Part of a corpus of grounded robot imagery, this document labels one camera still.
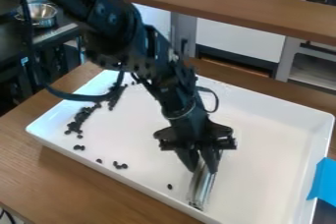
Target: black bean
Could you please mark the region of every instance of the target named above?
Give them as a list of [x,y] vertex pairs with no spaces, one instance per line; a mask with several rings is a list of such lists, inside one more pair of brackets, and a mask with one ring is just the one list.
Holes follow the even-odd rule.
[[84,145],[76,144],[76,145],[74,146],[74,149],[75,149],[75,150],[78,150],[78,149],[85,150],[85,146],[84,146]]

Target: shelf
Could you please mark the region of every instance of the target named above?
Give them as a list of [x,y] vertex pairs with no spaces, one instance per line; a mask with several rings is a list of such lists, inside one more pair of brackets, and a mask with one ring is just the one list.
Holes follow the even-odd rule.
[[336,45],[336,8],[301,0],[128,0],[221,23]]
[[297,54],[290,80],[336,90],[336,63],[312,56]]

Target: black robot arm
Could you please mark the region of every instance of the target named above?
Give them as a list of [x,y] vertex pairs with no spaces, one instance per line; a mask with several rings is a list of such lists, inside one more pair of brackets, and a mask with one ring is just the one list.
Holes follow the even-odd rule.
[[210,173],[220,150],[236,148],[229,127],[208,119],[196,87],[196,74],[176,55],[139,11],[123,0],[50,0],[87,27],[86,55],[105,69],[130,72],[160,103],[171,127],[154,134],[162,150],[174,150],[194,172],[199,155]]

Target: wooden tabletop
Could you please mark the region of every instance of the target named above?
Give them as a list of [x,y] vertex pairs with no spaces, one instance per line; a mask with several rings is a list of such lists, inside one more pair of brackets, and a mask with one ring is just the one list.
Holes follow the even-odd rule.
[[[333,95],[198,59],[191,62],[203,76],[336,115]],[[54,86],[74,91],[100,71],[87,63]],[[5,206],[37,224],[198,223],[178,210],[42,147],[28,135],[25,127],[59,101],[43,90],[0,118],[0,201]],[[334,136],[329,152],[334,158],[335,142]],[[327,216],[323,211],[319,214],[322,218]]]
[[129,0],[146,6],[336,45],[336,7],[302,0]]

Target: wooden shelf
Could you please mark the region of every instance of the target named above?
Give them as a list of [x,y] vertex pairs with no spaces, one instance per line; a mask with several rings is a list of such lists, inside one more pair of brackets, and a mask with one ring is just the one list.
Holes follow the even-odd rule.
[[336,45],[336,8],[301,0],[129,0],[226,24]]

